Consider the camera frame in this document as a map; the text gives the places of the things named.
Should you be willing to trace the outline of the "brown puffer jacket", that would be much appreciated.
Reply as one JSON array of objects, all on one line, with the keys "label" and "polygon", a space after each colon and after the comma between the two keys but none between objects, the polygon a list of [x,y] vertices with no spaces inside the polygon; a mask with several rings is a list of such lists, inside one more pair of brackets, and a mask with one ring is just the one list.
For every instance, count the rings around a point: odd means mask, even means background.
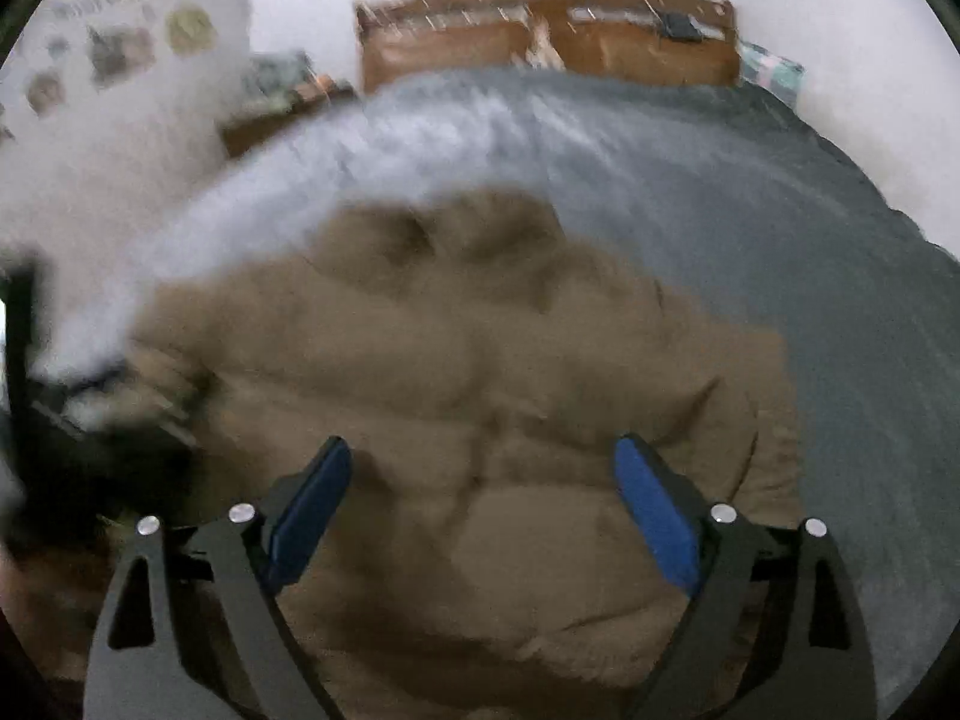
[{"label": "brown puffer jacket", "polygon": [[206,517],[355,466],[291,631],[352,718],[613,718],[685,611],[613,481],[638,434],[755,522],[802,515],[776,333],[470,192],[342,208],[298,252],[158,286],[107,426],[194,439]]}]

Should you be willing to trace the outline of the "small tabby kitten sticker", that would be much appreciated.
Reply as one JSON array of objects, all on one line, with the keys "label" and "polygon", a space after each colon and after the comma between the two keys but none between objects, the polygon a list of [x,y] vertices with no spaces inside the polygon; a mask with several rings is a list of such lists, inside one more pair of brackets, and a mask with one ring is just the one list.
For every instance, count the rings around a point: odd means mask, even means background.
[{"label": "small tabby kitten sticker", "polygon": [[67,99],[64,80],[57,70],[38,71],[26,85],[25,96],[37,117],[49,115]]}]

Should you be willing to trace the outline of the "two grey cats sticker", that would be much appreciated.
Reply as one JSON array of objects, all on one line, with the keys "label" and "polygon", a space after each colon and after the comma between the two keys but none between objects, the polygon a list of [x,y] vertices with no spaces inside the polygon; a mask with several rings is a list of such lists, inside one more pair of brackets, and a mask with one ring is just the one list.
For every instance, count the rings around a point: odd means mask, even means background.
[{"label": "two grey cats sticker", "polygon": [[155,39],[146,28],[89,28],[88,57],[94,86],[109,88],[155,65]]}]

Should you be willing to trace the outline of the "green bag on nightstand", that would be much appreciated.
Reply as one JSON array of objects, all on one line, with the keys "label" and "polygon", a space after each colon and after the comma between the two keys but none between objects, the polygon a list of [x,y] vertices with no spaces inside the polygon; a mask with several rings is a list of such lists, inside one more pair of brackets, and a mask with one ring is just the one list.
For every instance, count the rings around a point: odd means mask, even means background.
[{"label": "green bag on nightstand", "polygon": [[313,66],[302,50],[280,54],[254,54],[242,74],[244,99],[248,103],[274,99],[313,78]]}]

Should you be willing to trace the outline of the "yellow flower cat sticker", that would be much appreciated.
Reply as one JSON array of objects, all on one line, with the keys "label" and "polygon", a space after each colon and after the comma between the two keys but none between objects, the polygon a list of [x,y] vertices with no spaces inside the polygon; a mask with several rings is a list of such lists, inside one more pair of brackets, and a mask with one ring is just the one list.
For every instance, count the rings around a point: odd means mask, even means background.
[{"label": "yellow flower cat sticker", "polygon": [[197,5],[176,8],[166,16],[166,39],[179,57],[203,54],[217,42],[212,18]]}]

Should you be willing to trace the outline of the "brown wooden nightstand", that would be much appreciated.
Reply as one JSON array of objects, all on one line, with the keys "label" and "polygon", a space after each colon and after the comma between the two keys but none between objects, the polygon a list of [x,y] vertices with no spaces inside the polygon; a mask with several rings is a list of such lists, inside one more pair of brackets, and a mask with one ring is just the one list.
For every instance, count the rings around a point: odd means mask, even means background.
[{"label": "brown wooden nightstand", "polygon": [[251,103],[235,117],[218,125],[226,156],[237,160],[298,122],[338,103],[358,98],[350,86],[302,83],[276,98]]}]

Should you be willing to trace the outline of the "grey plush bed blanket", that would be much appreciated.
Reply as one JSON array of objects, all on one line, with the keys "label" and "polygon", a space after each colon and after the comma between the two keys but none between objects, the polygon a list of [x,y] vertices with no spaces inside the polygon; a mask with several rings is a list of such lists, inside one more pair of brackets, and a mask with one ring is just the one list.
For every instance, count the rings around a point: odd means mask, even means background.
[{"label": "grey plush bed blanket", "polygon": [[44,369],[93,371],[156,281],[285,249],[338,200],[487,181],[545,193],[569,231],[784,335],[802,494],[838,536],[895,712],[958,621],[958,263],[763,91],[535,70],[395,83],[291,128],[135,242]]}]

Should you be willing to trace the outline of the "checkered pastel pillow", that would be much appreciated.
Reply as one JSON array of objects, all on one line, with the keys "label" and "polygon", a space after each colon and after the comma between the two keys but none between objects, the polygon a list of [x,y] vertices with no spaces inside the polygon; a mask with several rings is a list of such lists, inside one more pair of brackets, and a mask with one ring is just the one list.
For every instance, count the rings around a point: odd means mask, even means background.
[{"label": "checkered pastel pillow", "polygon": [[773,54],[765,47],[740,41],[737,44],[740,59],[739,80],[765,89],[782,104],[794,109],[799,99],[805,68],[793,60]]}]

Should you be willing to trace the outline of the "black device on headboard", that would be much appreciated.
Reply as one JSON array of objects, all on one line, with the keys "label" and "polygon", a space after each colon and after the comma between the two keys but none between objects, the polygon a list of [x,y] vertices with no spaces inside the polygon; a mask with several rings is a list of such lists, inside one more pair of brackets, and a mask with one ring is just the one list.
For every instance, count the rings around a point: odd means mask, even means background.
[{"label": "black device on headboard", "polygon": [[659,34],[674,43],[701,43],[703,34],[686,13],[664,11],[659,15]]}]

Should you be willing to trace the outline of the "brown wooden headboard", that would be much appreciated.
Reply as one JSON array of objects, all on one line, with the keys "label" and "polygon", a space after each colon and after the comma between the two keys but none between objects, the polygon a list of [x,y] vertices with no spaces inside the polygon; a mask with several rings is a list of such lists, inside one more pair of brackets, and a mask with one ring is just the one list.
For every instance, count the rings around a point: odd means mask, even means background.
[{"label": "brown wooden headboard", "polygon": [[[701,43],[659,34],[686,13]],[[364,0],[355,5],[366,93],[402,76],[459,68],[546,68],[646,86],[732,86],[740,59],[726,0]]]}]

